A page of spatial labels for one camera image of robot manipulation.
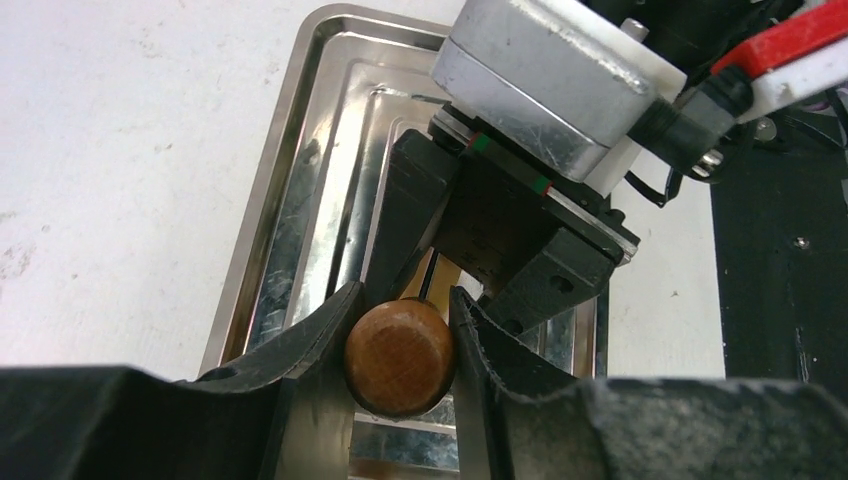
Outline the stainless steel tray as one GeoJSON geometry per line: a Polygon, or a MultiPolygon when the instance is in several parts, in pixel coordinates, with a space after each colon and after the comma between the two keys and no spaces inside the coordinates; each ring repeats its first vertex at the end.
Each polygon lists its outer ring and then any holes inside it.
{"type": "Polygon", "coordinates": [[[318,208],[355,209],[341,251],[370,252],[389,146],[424,129],[443,94],[429,76],[448,27],[352,4],[309,14],[295,39],[201,361],[208,371],[284,328],[318,208]]]}

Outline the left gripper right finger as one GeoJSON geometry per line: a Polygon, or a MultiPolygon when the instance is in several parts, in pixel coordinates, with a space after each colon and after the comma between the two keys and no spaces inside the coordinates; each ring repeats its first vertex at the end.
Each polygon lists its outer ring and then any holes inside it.
{"type": "Polygon", "coordinates": [[[450,293],[464,479],[843,479],[847,410],[788,381],[578,379],[450,293]]]}

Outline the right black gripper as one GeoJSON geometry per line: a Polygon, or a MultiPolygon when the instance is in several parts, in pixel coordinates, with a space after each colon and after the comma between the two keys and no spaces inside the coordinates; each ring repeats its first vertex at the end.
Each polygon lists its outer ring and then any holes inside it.
{"type": "Polygon", "coordinates": [[[622,211],[482,120],[440,109],[430,136],[408,130],[391,148],[369,306],[398,298],[435,237],[440,253],[498,292],[483,306],[488,317],[520,335],[596,297],[635,256],[640,239],[622,211]]]}

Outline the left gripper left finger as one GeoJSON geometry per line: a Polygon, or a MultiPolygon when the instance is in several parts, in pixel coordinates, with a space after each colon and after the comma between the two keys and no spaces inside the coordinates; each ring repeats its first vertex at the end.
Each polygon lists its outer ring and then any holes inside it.
{"type": "Polygon", "coordinates": [[[194,381],[127,366],[1,373],[5,479],[344,479],[354,402],[346,284],[306,319],[194,381]]]}

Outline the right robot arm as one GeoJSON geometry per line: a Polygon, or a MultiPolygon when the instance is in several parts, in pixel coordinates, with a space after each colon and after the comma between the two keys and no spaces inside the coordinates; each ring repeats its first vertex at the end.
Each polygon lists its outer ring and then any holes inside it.
{"type": "Polygon", "coordinates": [[[711,187],[725,370],[847,394],[847,5],[469,1],[427,133],[392,146],[365,273],[397,297],[428,249],[519,335],[597,298],[638,238],[608,197],[711,187]]]}

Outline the wooden rolling pin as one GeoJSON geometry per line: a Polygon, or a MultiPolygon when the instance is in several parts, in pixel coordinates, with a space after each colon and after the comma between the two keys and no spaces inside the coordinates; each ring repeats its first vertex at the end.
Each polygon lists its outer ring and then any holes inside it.
{"type": "Polygon", "coordinates": [[[456,369],[456,347],[447,324],[448,293],[460,269],[430,251],[404,295],[370,309],[345,344],[348,388],[369,413],[393,420],[433,410],[456,369]]]}

